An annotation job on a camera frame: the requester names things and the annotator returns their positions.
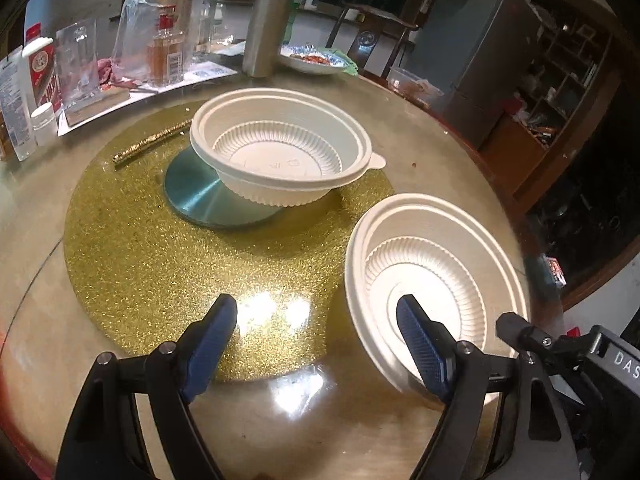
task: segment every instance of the gold glitter turntable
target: gold glitter turntable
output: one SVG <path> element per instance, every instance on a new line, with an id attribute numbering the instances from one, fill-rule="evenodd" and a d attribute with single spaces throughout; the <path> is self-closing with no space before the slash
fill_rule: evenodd
<path id="1" fill-rule="evenodd" d="M 238 326 L 218 379 L 284 374 L 325 354 L 329 310 L 336 295 L 344 294 L 350 233 L 393 189 L 382 171 L 369 171 L 255 226 L 194 225 L 168 205 L 163 190 L 164 172 L 188 146 L 188 136 L 175 136 L 117 170 L 111 158 L 150 128 L 189 119 L 201 104 L 139 121 L 92 160 L 66 214 L 68 274 L 92 320 L 130 354 L 177 339 L 221 292 L 231 294 L 238 302 Z"/>

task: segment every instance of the wooden chair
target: wooden chair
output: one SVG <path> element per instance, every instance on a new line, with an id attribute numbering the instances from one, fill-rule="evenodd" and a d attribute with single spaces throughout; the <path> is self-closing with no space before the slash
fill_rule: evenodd
<path id="1" fill-rule="evenodd" d="M 347 52 L 347 56 L 349 56 L 349 58 L 356 63 L 356 65 L 358 66 L 358 72 L 365 77 L 367 76 L 367 74 L 371 74 L 371 72 L 364 70 L 364 66 L 366 65 L 367 59 L 369 59 L 369 56 L 373 52 L 376 43 L 382 35 L 382 31 L 384 30 L 385 25 L 388 28 L 394 28 L 398 31 L 401 30 L 398 40 L 396 41 L 396 44 L 394 45 L 393 50 L 389 55 L 389 59 L 386 62 L 385 69 L 382 71 L 382 78 L 386 79 L 386 76 L 389 74 L 389 70 L 391 70 L 391 66 L 396 60 L 396 57 L 398 57 L 400 48 L 404 43 L 407 42 L 409 38 L 409 32 L 411 32 L 412 30 L 418 30 L 418 25 L 404 22 L 390 12 L 376 9 L 375 7 L 347 3 L 343 3 L 343 5 L 344 9 L 340 14 L 340 18 L 338 18 L 338 21 L 335 22 L 331 34 L 329 34 L 329 39 L 326 42 L 326 46 L 334 46 L 334 41 L 338 36 L 340 26 L 342 25 L 342 22 L 344 21 L 347 12 L 350 9 L 356 9 L 358 12 L 364 14 L 364 21 L 358 23 L 358 33 L 356 34 L 353 43 L 351 43 L 351 47 Z"/>

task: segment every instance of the screw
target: screw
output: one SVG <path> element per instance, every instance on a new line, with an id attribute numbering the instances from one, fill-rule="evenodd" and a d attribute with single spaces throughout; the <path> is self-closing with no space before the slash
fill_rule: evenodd
<path id="1" fill-rule="evenodd" d="M 105 365 L 109 361 L 111 361 L 112 355 L 113 354 L 111 352 L 102 352 L 100 355 L 98 355 L 98 357 L 95 360 L 99 365 Z"/>
<path id="2" fill-rule="evenodd" d="M 160 343 L 160 353 L 164 355 L 169 355 L 174 353 L 175 351 L 175 343 L 173 341 L 165 341 L 164 343 Z"/>
<path id="3" fill-rule="evenodd" d="M 474 346 L 469 341 L 458 341 L 456 343 L 458 350 L 463 354 L 469 355 L 474 350 Z"/>

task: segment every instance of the green cloth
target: green cloth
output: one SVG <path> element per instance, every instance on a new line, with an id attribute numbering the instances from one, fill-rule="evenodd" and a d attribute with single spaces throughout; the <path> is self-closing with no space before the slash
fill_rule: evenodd
<path id="1" fill-rule="evenodd" d="M 321 48 L 318 48 L 318 52 L 325 52 L 327 54 L 334 54 L 334 56 L 338 56 L 338 57 L 342 58 L 343 60 L 345 60 L 347 62 L 347 68 L 345 68 L 343 72 L 345 72 L 345 73 L 347 73 L 349 75 L 354 75 L 354 76 L 358 75 L 358 66 L 343 51 L 341 51 L 341 50 L 339 50 L 337 48 L 321 47 Z"/>

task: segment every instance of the blue and white plate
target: blue and white plate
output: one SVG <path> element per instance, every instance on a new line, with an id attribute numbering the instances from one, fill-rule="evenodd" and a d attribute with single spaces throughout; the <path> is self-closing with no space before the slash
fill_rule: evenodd
<path id="1" fill-rule="evenodd" d="M 293 54 L 297 56 L 319 56 L 331 64 L 325 65 L 304 61 L 291 57 Z M 341 57 L 329 52 L 320 52 L 314 46 L 308 45 L 283 45 L 280 49 L 280 62 L 299 72 L 316 75 L 337 74 L 348 67 L 348 63 Z"/>

